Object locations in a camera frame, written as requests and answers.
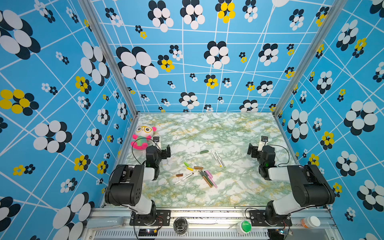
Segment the pink gel pen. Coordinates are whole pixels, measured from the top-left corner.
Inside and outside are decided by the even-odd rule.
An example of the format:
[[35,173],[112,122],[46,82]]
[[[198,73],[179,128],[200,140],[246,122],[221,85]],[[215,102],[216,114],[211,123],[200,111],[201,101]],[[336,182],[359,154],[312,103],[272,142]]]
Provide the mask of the pink gel pen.
[[210,179],[210,180],[213,182],[214,187],[215,187],[215,188],[218,188],[217,185],[216,185],[216,183],[214,182],[213,178]]

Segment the aluminium front frame rail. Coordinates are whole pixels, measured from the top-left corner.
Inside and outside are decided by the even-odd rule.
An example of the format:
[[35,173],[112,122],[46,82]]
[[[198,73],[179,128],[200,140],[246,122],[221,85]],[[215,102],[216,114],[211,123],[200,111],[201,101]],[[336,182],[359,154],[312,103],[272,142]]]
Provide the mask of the aluminium front frame rail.
[[160,223],[144,224],[141,220],[135,220],[131,210],[125,208],[95,208],[88,218],[91,220],[114,220],[118,227],[137,227],[153,226],[162,228],[172,228],[177,218],[187,220],[188,227],[206,228],[206,229],[233,229],[241,221],[249,221],[253,228],[286,228],[302,229],[302,219],[315,216],[320,220],[320,226],[317,229],[336,229],[337,225],[328,209],[309,208],[295,212],[281,221],[280,224],[267,224],[262,213],[262,208],[258,207],[226,207],[226,208],[160,208],[158,214],[161,215],[158,220]]

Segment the green push button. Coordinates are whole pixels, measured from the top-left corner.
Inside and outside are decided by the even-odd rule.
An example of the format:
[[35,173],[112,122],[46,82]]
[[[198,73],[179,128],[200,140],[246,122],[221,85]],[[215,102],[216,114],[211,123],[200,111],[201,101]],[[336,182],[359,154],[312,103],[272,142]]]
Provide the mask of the green push button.
[[236,224],[238,234],[245,235],[252,231],[252,224],[249,221],[241,221]]

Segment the white pink plush toy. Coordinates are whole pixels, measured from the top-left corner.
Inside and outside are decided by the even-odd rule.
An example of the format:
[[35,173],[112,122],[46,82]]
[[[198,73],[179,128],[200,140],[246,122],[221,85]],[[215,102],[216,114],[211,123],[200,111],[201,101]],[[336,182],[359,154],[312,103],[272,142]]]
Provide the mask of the white pink plush toy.
[[134,141],[131,142],[132,148],[136,150],[146,150],[146,148],[149,146],[149,141],[152,140],[152,137],[154,136],[156,131],[156,127],[137,127],[135,133],[133,134]]

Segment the white pen brown tip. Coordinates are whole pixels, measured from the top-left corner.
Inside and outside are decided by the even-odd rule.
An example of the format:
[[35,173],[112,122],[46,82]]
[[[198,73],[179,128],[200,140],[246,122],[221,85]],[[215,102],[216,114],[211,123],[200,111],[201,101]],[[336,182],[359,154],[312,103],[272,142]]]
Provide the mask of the white pen brown tip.
[[178,180],[176,183],[174,183],[174,185],[179,184],[179,183],[181,183],[182,181],[185,181],[186,179],[188,179],[189,177],[191,177],[191,176],[193,176],[193,175],[194,175],[194,173],[190,173],[189,175],[185,176],[184,178]]

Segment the white orange bottle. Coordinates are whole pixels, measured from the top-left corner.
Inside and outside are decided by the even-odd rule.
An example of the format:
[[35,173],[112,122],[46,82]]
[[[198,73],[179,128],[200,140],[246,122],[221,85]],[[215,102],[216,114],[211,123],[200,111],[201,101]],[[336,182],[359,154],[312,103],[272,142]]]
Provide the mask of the white orange bottle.
[[316,216],[309,216],[301,219],[301,225],[306,229],[317,228],[321,225],[321,221]]

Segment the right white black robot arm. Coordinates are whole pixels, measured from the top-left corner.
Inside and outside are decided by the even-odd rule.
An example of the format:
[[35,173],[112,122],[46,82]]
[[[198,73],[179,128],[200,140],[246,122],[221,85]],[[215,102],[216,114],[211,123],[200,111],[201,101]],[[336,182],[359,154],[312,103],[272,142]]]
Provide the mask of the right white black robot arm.
[[319,168],[315,165],[275,165],[275,148],[249,144],[247,154],[257,159],[259,174],[267,181],[285,181],[292,192],[266,206],[267,219],[282,218],[307,207],[333,204],[335,194]]

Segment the green gel pen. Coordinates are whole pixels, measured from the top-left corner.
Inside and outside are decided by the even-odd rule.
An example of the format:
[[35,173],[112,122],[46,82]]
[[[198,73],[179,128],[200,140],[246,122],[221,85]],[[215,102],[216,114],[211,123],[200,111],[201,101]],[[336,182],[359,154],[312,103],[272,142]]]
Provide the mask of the green gel pen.
[[202,172],[203,177],[208,181],[209,185],[210,185],[211,187],[213,187],[213,186],[214,186],[214,185],[213,185],[213,182],[210,180],[210,178],[208,177],[208,175],[207,175],[204,171],[201,171],[201,172]]

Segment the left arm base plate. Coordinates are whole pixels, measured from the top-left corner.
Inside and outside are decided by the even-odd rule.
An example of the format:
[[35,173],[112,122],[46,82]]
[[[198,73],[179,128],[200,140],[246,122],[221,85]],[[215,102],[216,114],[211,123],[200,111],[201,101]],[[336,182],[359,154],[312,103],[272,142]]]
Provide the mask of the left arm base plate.
[[169,226],[171,220],[171,211],[170,210],[156,210],[148,215],[137,215],[135,212],[132,212],[130,219],[130,226],[148,226],[148,227],[161,227]]

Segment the white pen yellow tip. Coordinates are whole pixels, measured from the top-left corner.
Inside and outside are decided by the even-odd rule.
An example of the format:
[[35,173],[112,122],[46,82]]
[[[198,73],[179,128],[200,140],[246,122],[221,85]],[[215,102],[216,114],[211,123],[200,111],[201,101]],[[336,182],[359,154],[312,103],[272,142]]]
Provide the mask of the white pen yellow tip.
[[214,159],[216,160],[216,162],[218,163],[219,167],[222,167],[222,164],[221,164],[220,160],[217,158],[215,152],[213,150],[211,150],[211,153],[212,153]]

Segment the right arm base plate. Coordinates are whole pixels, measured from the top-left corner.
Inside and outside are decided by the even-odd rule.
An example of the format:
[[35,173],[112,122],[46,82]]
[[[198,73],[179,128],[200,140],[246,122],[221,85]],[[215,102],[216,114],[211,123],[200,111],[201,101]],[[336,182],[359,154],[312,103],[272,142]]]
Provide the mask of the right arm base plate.
[[291,227],[291,217],[288,215],[280,216],[273,212],[250,210],[247,216],[250,218],[253,227]]

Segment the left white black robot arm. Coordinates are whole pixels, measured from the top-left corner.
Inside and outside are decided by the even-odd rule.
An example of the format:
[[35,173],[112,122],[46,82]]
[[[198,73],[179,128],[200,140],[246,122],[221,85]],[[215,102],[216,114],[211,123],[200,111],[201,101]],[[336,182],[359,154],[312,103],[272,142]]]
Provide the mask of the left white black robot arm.
[[106,189],[105,202],[127,207],[142,218],[155,218],[156,204],[144,196],[143,182],[157,180],[161,161],[169,157],[170,146],[164,150],[149,146],[146,149],[144,165],[117,165]]

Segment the brown gel pen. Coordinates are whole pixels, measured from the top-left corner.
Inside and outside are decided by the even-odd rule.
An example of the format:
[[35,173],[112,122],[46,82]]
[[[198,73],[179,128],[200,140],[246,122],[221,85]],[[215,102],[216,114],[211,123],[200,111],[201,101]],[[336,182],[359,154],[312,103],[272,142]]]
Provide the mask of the brown gel pen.
[[213,187],[213,185],[210,183],[210,181],[208,180],[208,178],[204,175],[204,173],[202,171],[199,171],[199,174],[202,176],[202,178],[205,180],[205,182],[208,184],[208,186],[210,188]]

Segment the white pen green tip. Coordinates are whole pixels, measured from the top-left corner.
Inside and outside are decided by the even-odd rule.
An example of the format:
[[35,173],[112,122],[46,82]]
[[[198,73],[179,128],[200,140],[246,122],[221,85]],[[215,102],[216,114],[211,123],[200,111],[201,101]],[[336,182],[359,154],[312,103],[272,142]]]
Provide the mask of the white pen green tip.
[[221,157],[219,156],[218,152],[215,151],[215,154],[216,154],[216,157],[218,158],[218,160],[220,162],[221,167],[226,168],[226,166],[225,166],[223,160],[221,159]]

